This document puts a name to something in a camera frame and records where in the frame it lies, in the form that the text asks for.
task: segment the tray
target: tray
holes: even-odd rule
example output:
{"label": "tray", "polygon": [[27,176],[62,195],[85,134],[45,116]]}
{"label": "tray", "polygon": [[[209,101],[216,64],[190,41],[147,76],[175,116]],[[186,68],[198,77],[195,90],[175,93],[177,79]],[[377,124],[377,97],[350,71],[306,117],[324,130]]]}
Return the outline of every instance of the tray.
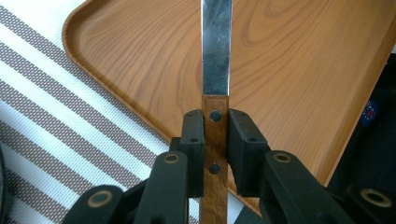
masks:
{"label": "tray", "polygon": [[[395,43],[395,1],[233,4],[230,107],[327,184]],[[201,107],[200,32],[197,0],[88,0],[63,41],[74,63],[169,140]]]}

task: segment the metal blade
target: metal blade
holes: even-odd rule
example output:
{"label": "metal blade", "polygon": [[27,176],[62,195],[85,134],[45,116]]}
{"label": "metal blade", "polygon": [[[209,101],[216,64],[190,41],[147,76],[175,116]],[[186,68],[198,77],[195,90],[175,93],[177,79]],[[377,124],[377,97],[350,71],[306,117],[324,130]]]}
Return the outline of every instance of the metal blade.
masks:
{"label": "metal blade", "polygon": [[204,95],[228,95],[232,0],[202,0]]}

